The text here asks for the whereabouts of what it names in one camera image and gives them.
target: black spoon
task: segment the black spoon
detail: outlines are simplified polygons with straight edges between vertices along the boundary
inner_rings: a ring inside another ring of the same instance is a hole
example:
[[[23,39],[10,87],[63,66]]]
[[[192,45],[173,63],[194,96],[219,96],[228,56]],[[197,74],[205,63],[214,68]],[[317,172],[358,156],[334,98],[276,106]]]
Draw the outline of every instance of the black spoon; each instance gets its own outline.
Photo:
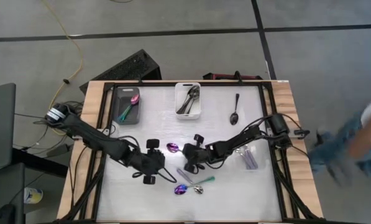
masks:
[[[236,93],[235,112],[233,112],[233,114],[231,114],[231,117],[229,117],[229,122],[231,122],[231,125],[235,125],[237,123],[237,120],[239,119],[239,116],[236,113],[238,100],[239,100],[239,94]]]

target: wooden table frame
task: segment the wooden table frame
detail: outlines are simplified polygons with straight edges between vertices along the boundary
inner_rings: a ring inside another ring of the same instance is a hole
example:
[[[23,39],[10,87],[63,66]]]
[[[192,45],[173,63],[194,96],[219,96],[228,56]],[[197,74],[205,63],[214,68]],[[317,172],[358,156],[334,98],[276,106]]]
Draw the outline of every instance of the wooden table frame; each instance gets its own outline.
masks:
[[[237,81],[235,80],[180,80],[180,81],[144,81],[143,84],[146,86],[151,85],[172,85],[172,83],[178,82],[199,82],[202,85],[208,85],[209,83],[213,83],[212,85],[235,85]],[[290,90],[290,84],[288,81],[255,81],[255,80],[245,80],[245,85],[260,85],[264,84],[265,90],[263,91],[261,88],[260,96],[264,96],[265,100],[262,99],[263,110],[265,110],[265,114],[270,114],[272,112],[276,112],[275,108],[277,109],[277,113],[285,113],[291,116],[295,121],[298,121],[298,116],[296,113],[296,109],[294,106],[293,97]],[[111,107],[111,94],[112,91],[108,91],[111,89],[113,85],[143,85],[138,81],[121,81],[121,82],[113,82],[113,81],[94,81],[90,82],[88,92],[86,94],[85,105],[83,107],[83,112],[81,118],[88,122],[90,125],[102,128],[109,125],[109,114],[110,114],[110,107]],[[295,124],[292,123],[289,119],[286,119],[290,128],[295,128]],[[302,150],[305,149],[304,141],[303,140],[292,140],[293,144]],[[84,145],[82,142],[76,142],[73,148],[73,153],[71,157],[71,168],[72,173],[74,173],[75,164],[81,154]],[[274,155],[272,155],[272,159],[276,159],[276,157],[281,157],[283,154],[276,151]],[[74,197],[75,201],[79,198],[81,193],[84,191],[85,183],[87,183],[91,176],[96,172],[96,169],[100,165],[100,161],[104,162],[105,155],[101,154],[101,152],[95,152],[90,150],[85,150],[84,153],[81,155],[79,159],[78,165],[78,172],[76,177],[76,186]],[[293,183],[293,188],[300,196],[300,198],[304,201],[304,203],[311,209],[311,211],[321,217],[322,211],[319,204],[319,199],[316,193],[316,189],[314,186],[314,180],[312,177],[311,169],[309,166],[308,158],[300,154],[299,152],[288,150],[287,159],[282,160],[280,164],[281,170],[289,171],[288,173],[285,172],[286,177],[291,176],[291,182]],[[58,211],[58,218],[63,217],[66,213],[68,213],[70,209],[70,196],[71,196],[71,189],[70,189],[70,179],[69,175],[66,177],[65,187],[63,191],[62,201],[60,205],[60,209]],[[97,189],[101,189],[102,181],[97,184]],[[278,190],[278,199],[280,200],[280,208],[281,208],[281,215],[282,218],[298,218],[298,212],[295,207],[295,204],[290,200],[286,190],[282,190],[280,187],[277,186]],[[89,196],[88,203],[85,205],[80,211],[80,219],[84,218],[92,218],[95,219],[97,215],[98,206],[93,206],[94,202],[99,201],[99,192],[94,190]]]

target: white plastic basket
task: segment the white plastic basket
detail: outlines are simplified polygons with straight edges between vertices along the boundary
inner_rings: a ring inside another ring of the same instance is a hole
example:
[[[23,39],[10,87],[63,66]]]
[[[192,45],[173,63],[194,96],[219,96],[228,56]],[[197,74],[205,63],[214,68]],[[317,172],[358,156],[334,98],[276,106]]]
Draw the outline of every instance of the white plastic basket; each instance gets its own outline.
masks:
[[[200,96],[195,102],[193,102],[193,105],[191,107],[189,114],[177,114],[176,112],[181,108],[183,103],[185,102],[188,91],[193,86],[199,86],[199,83],[177,83],[175,85],[175,104],[174,104],[174,113],[178,119],[198,119],[200,117],[200,114],[202,112],[201,110],[201,95],[202,91],[200,90]]]

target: blue jeans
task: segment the blue jeans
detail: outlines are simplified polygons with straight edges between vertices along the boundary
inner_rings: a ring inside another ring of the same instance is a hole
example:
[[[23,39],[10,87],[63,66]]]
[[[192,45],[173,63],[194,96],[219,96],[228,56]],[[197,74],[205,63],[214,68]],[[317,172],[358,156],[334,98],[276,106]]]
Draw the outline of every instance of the blue jeans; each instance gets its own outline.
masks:
[[[358,113],[348,120],[336,136],[332,136],[330,133],[322,135],[324,143],[314,148],[308,154],[313,172],[319,172],[325,166],[329,167],[332,162],[341,159],[346,154],[349,143],[355,138],[355,134],[362,129],[361,115],[362,113]],[[371,149],[355,164],[367,176],[371,176]]]

